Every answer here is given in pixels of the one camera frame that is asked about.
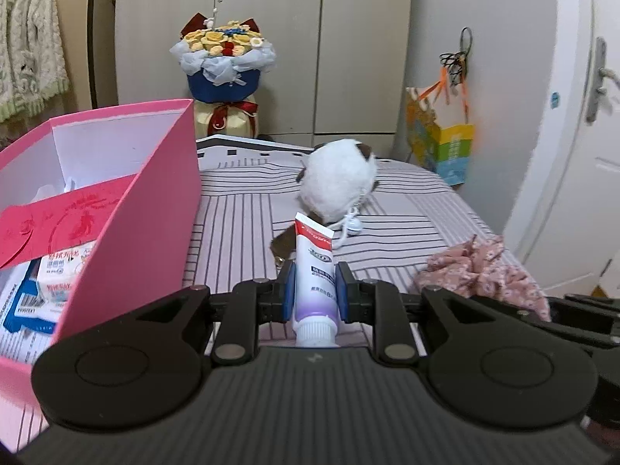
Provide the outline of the pink floral scrunchie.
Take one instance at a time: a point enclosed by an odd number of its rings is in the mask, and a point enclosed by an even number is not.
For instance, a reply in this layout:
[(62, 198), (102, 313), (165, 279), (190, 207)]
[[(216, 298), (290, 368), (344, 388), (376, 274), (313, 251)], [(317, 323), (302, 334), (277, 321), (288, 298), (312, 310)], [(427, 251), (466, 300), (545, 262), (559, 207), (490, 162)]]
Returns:
[(461, 297), (487, 297), (534, 312), (551, 321), (549, 301), (530, 274), (503, 260), (501, 236), (481, 239), (474, 235), (462, 244), (433, 254), (415, 277), (421, 290), (438, 286)]

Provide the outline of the colourful paper gift bag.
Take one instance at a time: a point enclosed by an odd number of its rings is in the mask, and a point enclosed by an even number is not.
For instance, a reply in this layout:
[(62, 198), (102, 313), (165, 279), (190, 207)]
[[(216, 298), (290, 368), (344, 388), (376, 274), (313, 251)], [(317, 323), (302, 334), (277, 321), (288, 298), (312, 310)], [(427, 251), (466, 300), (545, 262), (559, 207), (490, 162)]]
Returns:
[(413, 157), (451, 187), (465, 182), (475, 134), (467, 94), (465, 84), (452, 84), (445, 66), (431, 86), (406, 89), (407, 139)]

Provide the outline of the beige wardrobe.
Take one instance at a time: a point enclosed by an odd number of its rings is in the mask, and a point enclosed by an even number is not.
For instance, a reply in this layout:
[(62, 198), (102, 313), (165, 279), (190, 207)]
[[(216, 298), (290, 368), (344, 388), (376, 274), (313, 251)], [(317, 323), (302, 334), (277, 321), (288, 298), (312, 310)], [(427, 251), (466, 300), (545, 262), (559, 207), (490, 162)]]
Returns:
[(411, 0), (88, 0), (96, 107), (190, 98), (199, 132), (393, 146)]

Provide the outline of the yellow flower bouquet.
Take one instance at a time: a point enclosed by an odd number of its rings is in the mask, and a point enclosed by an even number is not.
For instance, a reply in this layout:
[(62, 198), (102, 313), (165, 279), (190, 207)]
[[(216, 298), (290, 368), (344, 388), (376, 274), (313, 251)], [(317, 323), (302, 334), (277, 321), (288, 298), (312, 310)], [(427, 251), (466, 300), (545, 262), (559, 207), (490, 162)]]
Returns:
[(276, 52), (253, 19), (217, 25), (196, 13), (170, 53), (187, 78), (197, 138), (258, 136), (254, 93), (261, 74), (276, 63)]

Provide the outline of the white door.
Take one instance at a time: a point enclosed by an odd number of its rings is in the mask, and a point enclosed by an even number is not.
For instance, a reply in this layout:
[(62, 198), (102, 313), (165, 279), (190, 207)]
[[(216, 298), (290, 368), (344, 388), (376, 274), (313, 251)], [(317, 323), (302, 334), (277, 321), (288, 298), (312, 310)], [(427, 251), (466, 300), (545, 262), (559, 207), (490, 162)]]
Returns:
[(505, 226), (549, 295), (591, 293), (619, 252), (619, 86), (605, 80), (596, 121), (584, 118), (597, 37), (619, 75), (619, 0), (557, 0), (549, 96)]

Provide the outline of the pink cardboard box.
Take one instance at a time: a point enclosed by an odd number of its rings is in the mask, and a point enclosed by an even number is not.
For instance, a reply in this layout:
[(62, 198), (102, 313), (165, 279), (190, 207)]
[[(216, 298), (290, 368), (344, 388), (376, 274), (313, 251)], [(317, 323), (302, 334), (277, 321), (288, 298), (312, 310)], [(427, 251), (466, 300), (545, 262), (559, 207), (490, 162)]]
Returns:
[(3, 331), (1, 396), (35, 406), (55, 342), (177, 290), (201, 197), (188, 99), (53, 118), (1, 154), (1, 308), (32, 262), (91, 244), (53, 331)]

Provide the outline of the white toothpaste tube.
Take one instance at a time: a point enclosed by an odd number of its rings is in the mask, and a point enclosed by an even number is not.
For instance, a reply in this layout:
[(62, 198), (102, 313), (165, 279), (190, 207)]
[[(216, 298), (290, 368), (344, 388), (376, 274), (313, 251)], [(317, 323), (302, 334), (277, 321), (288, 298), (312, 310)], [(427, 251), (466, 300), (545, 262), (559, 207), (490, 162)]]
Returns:
[(295, 290), (293, 330), (298, 348), (336, 348), (339, 309), (333, 231), (303, 213), (294, 219)]

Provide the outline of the cream knitted cardigan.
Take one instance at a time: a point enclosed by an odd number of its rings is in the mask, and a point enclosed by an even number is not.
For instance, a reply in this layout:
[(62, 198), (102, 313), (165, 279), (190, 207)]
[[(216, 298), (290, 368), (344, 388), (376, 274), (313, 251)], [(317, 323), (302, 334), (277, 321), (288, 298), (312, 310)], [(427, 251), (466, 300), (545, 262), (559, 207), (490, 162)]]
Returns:
[(56, 0), (1, 0), (1, 120), (41, 114), (68, 89)]

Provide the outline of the blue wet wipes pack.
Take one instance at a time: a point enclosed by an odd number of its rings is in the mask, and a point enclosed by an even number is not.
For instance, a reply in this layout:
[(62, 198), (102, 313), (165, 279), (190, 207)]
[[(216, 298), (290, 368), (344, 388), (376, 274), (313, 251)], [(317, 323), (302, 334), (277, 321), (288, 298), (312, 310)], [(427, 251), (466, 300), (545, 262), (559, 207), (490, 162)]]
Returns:
[(28, 330), (53, 335), (65, 301), (45, 298), (37, 274), (40, 260), (15, 265), (2, 273), (1, 324), (9, 333)]

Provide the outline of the white plush cat keychain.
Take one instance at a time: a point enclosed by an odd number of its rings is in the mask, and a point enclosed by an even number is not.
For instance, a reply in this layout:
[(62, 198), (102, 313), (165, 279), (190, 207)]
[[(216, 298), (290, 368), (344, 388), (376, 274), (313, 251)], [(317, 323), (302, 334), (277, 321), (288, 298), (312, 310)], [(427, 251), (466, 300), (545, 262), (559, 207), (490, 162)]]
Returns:
[(296, 182), (307, 216), (339, 233), (332, 241), (338, 249), (362, 232), (360, 209), (378, 187), (376, 157), (357, 139), (320, 144), (305, 157)]

